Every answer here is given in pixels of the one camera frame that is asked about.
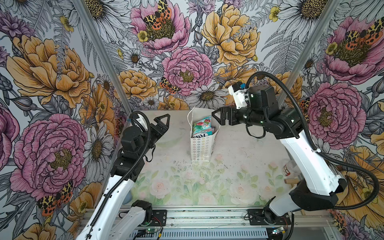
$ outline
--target black strap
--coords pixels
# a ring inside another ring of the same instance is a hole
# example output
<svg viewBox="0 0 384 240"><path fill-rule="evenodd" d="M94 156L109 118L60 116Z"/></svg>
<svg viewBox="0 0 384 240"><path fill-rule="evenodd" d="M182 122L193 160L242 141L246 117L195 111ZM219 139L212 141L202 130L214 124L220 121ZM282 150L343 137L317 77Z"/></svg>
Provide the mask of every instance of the black strap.
<svg viewBox="0 0 384 240"><path fill-rule="evenodd" d="M151 160L148 161L147 156L144 156L144 157L145 157L145 161L147 161L147 162L152 162L152 160L153 160L153 152L155 151L155 149L156 149L156 145L154 145L154 147L153 147L153 149L152 149L152 158L151 158Z"/></svg>
<svg viewBox="0 0 384 240"><path fill-rule="evenodd" d="M245 125L245 128L246 128L247 133L248 133L249 136L252 136L252 137L257 138L257 139L261 139L261 138L265 137L265 134L266 134L266 130L265 130L265 128L263 128L263 135L262 135L261 137L256 137L256 136L252 135L252 134L249 132L249 130L248 130L248 127L249 127L249 126L252 126L252 125Z"/></svg>

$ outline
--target table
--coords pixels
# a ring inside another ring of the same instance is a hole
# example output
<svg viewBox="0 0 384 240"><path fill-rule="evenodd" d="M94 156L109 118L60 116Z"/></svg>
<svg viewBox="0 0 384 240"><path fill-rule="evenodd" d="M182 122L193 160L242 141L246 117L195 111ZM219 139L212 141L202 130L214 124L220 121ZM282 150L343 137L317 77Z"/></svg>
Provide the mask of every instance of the table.
<svg viewBox="0 0 384 240"><path fill-rule="evenodd" d="M154 124L155 117L170 114L170 128L156 143L153 161L146 162L132 188L133 201L153 205L265 205L291 188L281 172L289 156L273 134L256 139L247 134L244 124L221 126L210 162L192 162L189 111L143 112ZM255 136L263 132L257 126L249 130Z"/></svg>

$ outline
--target gift bag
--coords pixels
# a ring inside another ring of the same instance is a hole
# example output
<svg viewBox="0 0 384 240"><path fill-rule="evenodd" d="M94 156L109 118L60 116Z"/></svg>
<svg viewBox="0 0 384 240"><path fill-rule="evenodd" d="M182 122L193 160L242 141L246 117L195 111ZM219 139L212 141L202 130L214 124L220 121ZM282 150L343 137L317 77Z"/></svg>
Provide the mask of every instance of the gift bag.
<svg viewBox="0 0 384 240"><path fill-rule="evenodd" d="M195 137L192 138L193 123L202 120L208 116L211 116L212 109L207 108L193 108L188 113L188 122L190 126L190 143L191 143L191 159L192 161L209 162L212 152L215 147L215 140L218 131L220 130L220 124L214 117L211 117L211 126L215 127L215 132L207 137Z"/></svg>

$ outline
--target black mounting plate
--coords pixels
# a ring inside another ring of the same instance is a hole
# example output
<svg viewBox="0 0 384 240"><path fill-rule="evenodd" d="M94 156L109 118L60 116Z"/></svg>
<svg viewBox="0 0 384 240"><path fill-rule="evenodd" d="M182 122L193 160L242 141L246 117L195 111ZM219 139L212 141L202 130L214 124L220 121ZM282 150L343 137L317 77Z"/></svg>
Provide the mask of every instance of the black mounting plate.
<svg viewBox="0 0 384 240"><path fill-rule="evenodd" d="M161 221L161 226L165 226L167 223L167 210L154 210L152 209L152 217ZM160 227L160 223L156 220L152 220L148 227Z"/></svg>
<svg viewBox="0 0 384 240"><path fill-rule="evenodd" d="M249 224L251 226L255 225L291 225L291 220L289 218L288 213L284 214L281 217L276 216L274 218L273 224L270 224L266 222L264 214L263 214L263 209L247 209L247 215L249 218Z"/></svg>

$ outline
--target teal candy package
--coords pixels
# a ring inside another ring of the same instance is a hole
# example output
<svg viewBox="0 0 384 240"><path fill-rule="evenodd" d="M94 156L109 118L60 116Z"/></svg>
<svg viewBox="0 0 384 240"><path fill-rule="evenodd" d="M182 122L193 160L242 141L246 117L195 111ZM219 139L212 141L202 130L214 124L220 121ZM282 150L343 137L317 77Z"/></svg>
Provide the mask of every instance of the teal candy package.
<svg viewBox="0 0 384 240"><path fill-rule="evenodd" d="M213 134L211 127L211 116L206 117L193 124L192 138L194 137L206 137Z"/></svg>

